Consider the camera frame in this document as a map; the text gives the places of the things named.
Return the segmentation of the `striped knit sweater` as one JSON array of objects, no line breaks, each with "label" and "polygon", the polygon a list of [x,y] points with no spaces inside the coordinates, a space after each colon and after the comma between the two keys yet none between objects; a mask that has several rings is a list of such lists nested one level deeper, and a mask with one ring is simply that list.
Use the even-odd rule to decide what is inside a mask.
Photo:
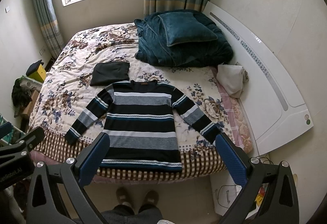
[{"label": "striped knit sweater", "polygon": [[174,113],[208,142],[219,128],[178,88],[157,81],[121,81],[101,90],[80,113],[65,139],[73,145],[100,117],[110,147],[103,166],[120,170],[181,172]]}]

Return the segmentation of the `dark clothes pile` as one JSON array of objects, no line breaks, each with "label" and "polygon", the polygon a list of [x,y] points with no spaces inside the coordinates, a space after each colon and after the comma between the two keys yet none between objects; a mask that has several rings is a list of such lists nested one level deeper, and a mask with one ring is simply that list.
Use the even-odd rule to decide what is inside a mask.
[{"label": "dark clothes pile", "polygon": [[14,117],[20,116],[31,101],[30,94],[20,86],[20,78],[16,79],[12,89],[12,102],[15,108]]}]

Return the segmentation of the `white cardboard box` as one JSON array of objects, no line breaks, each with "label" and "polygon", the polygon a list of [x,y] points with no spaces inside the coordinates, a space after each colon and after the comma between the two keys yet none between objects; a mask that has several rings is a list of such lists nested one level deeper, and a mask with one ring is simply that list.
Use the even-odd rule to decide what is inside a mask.
[{"label": "white cardboard box", "polygon": [[[242,187],[234,183],[227,170],[210,175],[215,212],[223,216],[235,201]],[[261,206],[268,184],[262,184],[247,219],[254,216]]]}]

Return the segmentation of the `left slipper foot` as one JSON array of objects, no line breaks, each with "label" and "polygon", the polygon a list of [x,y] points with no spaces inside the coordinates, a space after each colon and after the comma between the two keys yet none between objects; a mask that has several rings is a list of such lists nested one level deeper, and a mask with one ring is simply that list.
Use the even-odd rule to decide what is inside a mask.
[{"label": "left slipper foot", "polygon": [[125,206],[129,206],[130,208],[133,208],[130,195],[124,187],[120,187],[117,189],[116,198],[120,205],[125,205]]}]

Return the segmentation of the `slipper foot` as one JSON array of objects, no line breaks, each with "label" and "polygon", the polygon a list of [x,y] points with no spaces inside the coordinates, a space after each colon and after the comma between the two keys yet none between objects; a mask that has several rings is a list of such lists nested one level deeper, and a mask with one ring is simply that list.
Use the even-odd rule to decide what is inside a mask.
[{"label": "slipper foot", "polygon": [[159,194],[155,190],[150,190],[146,193],[144,200],[143,200],[143,205],[154,205],[156,206],[159,202]]},{"label": "slipper foot", "polygon": [[133,208],[130,195],[124,187],[120,187],[117,189],[116,198],[120,205],[125,205],[125,206],[129,206],[130,208]]}]

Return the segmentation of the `white headboard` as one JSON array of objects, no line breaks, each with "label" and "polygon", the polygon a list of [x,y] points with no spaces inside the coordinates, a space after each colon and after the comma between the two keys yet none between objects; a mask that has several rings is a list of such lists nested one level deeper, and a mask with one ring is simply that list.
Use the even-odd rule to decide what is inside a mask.
[{"label": "white headboard", "polygon": [[208,2],[203,13],[222,30],[234,52],[232,64],[248,72],[239,102],[254,139],[254,151],[267,154],[313,128],[305,101],[273,52],[240,21]]}]

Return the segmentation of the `floral bed blanket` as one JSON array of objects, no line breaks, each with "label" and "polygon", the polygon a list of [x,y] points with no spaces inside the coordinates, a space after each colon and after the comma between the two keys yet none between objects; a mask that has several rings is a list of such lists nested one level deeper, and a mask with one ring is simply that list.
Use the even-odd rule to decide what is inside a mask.
[{"label": "floral bed blanket", "polygon": [[[103,62],[129,63],[129,77],[134,81],[156,80],[172,84],[192,99],[221,130],[232,136],[231,122],[211,68],[151,66],[135,58],[137,51],[137,31],[132,23],[88,29],[72,37],[47,73],[30,116],[29,127],[40,126],[45,134],[44,140],[32,152],[34,161],[57,164],[76,157],[102,131],[104,118],[96,121],[76,146],[71,147],[64,140],[69,127],[100,92],[100,87],[90,83],[95,65]],[[175,117],[175,127],[182,161],[180,174],[99,168],[95,182],[182,181],[224,169],[215,147],[179,116]]]}]

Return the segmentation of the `yellow box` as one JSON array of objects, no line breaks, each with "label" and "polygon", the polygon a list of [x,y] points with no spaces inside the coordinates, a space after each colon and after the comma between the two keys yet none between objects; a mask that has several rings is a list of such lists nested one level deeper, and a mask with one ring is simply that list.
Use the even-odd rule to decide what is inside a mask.
[{"label": "yellow box", "polygon": [[47,73],[42,64],[38,66],[30,75],[29,78],[34,79],[40,83],[43,83],[47,77]]}]

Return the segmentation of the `black hat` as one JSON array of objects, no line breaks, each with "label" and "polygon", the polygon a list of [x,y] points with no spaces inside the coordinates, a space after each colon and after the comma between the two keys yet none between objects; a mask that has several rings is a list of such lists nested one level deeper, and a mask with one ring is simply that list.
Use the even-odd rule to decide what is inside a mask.
[{"label": "black hat", "polygon": [[42,60],[31,64],[26,71],[26,76],[29,77],[32,73],[35,73],[39,69],[40,65],[44,65],[44,62]]}]

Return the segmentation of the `right slipper foot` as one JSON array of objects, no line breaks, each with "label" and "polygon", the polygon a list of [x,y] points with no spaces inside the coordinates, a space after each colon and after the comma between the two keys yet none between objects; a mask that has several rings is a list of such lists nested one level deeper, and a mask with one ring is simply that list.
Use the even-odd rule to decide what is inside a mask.
[{"label": "right slipper foot", "polygon": [[154,205],[156,206],[159,202],[159,194],[155,190],[150,190],[146,193],[144,200],[143,200],[143,205]]}]

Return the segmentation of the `white cloth bundle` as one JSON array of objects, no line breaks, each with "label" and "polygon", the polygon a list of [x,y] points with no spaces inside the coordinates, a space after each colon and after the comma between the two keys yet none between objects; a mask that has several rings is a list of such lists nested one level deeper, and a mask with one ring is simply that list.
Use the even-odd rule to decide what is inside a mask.
[{"label": "white cloth bundle", "polygon": [[217,81],[230,97],[239,98],[249,81],[248,72],[241,65],[218,65]]}]

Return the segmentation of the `folded black garment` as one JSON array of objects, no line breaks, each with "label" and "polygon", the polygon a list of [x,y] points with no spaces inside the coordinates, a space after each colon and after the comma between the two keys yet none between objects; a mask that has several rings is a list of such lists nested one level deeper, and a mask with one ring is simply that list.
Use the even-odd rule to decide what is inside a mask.
[{"label": "folded black garment", "polygon": [[98,63],[92,73],[91,86],[108,86],[109,84],[129,80],[128,62],[112,61]]}]

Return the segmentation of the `teal curtain left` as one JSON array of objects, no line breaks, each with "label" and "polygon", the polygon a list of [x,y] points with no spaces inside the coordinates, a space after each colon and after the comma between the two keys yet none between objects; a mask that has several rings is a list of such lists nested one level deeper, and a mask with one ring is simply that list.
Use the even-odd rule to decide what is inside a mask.
[{"label": "teal curtain left", "polygon": [[58,58],[64,48],[52,0],[32,0],[45,43],[53,58]]}]

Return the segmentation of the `dark teal folded quilt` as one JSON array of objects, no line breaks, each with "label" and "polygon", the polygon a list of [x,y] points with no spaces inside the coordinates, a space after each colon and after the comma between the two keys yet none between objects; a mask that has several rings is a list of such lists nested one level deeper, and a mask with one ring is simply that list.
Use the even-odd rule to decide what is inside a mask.
[{"label": "dark teal folded quilt", "polygon": [[[174,45],[168,47],[165,30],[159,18],[168,12],[191,12],[193,16],[217,35],[217,40]],[[144,19],[136,19],[139,50],[135,58],[161,67],[216,67],[229,63],[234,55],[222,30],[210,18],[195,10],[179,9],[156,12]]]}]

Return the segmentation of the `teal velvet pillow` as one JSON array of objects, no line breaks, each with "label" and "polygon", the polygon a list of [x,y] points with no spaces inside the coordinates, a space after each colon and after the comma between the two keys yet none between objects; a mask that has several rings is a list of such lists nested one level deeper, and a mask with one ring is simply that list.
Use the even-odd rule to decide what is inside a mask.
[{"label": "teal velvet pillow", "polygon": [[209,42],[217,40],[217,35],[197,21],[191,12],[168,12],[160,14],[168,47],[174,45]]}]

